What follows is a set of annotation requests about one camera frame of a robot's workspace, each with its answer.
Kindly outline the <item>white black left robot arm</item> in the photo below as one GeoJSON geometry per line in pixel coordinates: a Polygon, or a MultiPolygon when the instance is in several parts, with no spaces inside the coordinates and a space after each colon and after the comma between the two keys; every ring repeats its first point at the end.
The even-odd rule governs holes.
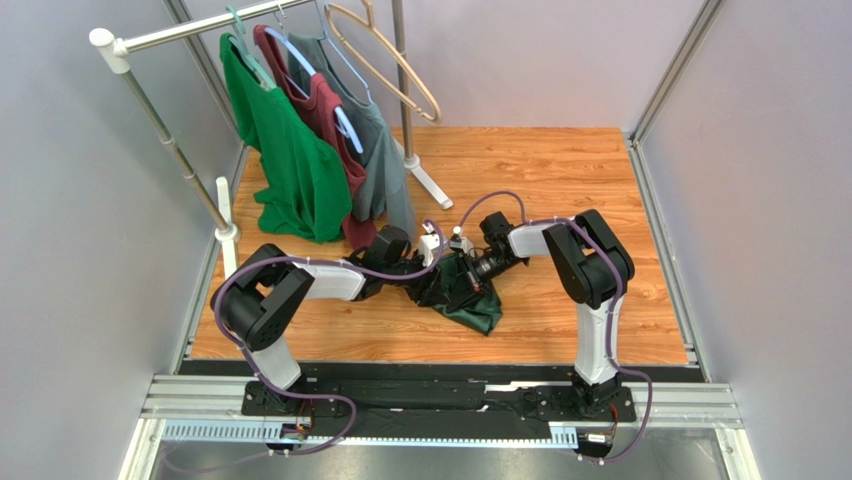
{"type": "Polygon", "coordinates": [[[301,376],[285,331],[307,300],[361,302],[385,286],[405,288],[414,302],[442,301],[439,262],[447,239],[432,221],[417,247],[401,230],[385,227],[372,245],[336,260],[289,256],[260,247],[215,291],[210,307],[220,331],[268,388],[282,392],[301,376]]]}

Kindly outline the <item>dark green cloth napkin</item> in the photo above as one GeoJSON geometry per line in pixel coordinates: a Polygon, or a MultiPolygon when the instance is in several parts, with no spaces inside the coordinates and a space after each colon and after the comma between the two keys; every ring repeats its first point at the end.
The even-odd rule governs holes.
{"type": "Polygon", "coordinates": [[[502,304],[489,267],[467,255],[444,256],[438,263],[440,293],[427,305],[444,317],[488,336],[502,318],[502,304]]]}

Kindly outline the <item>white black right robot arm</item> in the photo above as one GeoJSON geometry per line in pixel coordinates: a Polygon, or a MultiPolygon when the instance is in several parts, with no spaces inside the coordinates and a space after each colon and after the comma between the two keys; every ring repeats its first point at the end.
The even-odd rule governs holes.
{"type": "Polygon", "coordinates": [[[466,307],[491,293],[491,280],[508,269],[535,256],[549,257],[576,303],[574,406],[582,412],[603,409],[621,388],[613,365],[616,327],[621,297],[635,275],[626,248],[595,209],[521,226],[497,212],[480,227],[489,245],[482,255],[456,251],[446,257],[455,269],[448,281],[450,308],[466,307]]]}

